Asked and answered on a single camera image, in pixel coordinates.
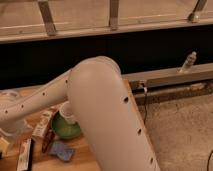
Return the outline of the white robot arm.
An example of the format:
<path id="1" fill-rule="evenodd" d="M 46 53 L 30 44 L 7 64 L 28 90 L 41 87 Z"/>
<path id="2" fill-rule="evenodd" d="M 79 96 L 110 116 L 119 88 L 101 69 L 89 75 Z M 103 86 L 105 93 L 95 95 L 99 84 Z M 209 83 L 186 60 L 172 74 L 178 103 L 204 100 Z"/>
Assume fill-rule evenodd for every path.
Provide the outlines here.
<path id="1" fill-rule="evenodd" d="M 31 95 L 0 107 L 0 127 L 69 102 L 102 171 L 161 171 L 143 118 L 118 64 L 88 58 Z"/>

